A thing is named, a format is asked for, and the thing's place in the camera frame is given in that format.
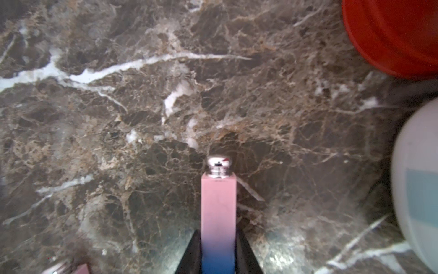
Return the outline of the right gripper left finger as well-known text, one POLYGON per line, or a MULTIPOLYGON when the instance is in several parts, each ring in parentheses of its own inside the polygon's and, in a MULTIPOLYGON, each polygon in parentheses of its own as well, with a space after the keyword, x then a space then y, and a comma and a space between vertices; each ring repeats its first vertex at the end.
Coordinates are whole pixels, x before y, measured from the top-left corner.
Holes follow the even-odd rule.
POLYGON ((201 232, 196 230, 177 266, 175 274, 201 274, 201 232))

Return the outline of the pink blue square lipstick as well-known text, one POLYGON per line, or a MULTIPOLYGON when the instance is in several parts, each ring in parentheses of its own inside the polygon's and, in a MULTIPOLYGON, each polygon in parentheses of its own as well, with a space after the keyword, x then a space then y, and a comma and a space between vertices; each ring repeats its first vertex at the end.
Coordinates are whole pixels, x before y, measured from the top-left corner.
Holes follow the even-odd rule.
POLYGON ((208 171, 201 177, 201 272, 235 273, 237 178, 232 160, 207 157, 208 171))
POLYGON ((76 265, 71 260, 62 260, 45 269, 41 274, 90 274, 87 264, 76 265))

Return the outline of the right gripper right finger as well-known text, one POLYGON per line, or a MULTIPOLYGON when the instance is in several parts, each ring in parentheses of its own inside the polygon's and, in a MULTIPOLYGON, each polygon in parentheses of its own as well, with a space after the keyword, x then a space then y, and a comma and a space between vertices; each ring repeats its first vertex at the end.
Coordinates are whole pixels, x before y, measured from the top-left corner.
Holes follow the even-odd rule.
POLYGON ((256 256, 240 228, 236 234, 236 274, 263 274, 256 256))

